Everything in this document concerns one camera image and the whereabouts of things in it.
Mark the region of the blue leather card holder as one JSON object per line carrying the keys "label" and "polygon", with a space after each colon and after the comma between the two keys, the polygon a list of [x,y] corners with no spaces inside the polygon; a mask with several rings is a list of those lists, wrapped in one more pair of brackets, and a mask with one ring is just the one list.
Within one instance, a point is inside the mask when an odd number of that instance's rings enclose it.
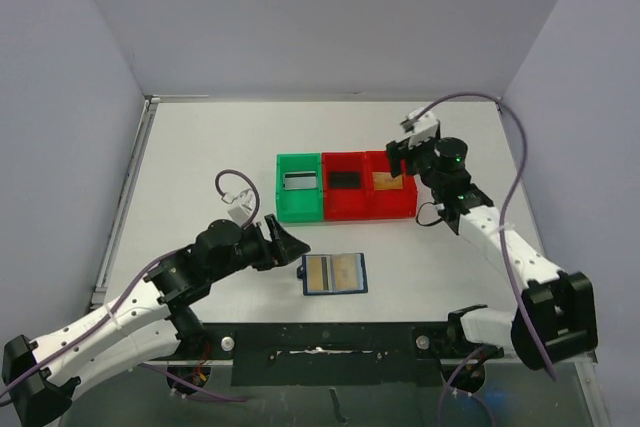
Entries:
{"label": "blue leather card holder", "polygon": [[369,290],[363,253],[303,255],[296,277],[302,282],[304,296],[364,294]]}

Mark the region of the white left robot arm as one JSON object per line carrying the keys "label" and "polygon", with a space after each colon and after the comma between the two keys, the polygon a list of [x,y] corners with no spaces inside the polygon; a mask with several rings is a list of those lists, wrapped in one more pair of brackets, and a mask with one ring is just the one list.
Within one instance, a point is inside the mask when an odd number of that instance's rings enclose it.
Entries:
{"label": "white left robot arm", "polygon": [[4,347],[2,394],[20,423],[46,426],[81,390],[140,363],[195,356],[205,330],[191,306],[214,283],[247,267],[268,271],[289,265],[311,248],[272,215],[260,226],[216,220],[196,240],[152,261],[111,302],[47,335],[19,335]]}

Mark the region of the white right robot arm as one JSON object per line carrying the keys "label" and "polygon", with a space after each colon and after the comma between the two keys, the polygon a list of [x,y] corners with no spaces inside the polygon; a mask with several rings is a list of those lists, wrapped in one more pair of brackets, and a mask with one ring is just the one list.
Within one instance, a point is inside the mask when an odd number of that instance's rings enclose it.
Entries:
{"label": "white right robot arm", "polygon": [[505,275],[515,296],[512,313],[485,305],[451,313],[446,346],[466,356],[488,344],[515,353],[531,370],[594,350],[598,331],[591,281],[545,258],[506,224],[500,209],[473,182],[467,153],[467,144],[453,137],[386,146],[391,175],[419,177],[439,218]]}

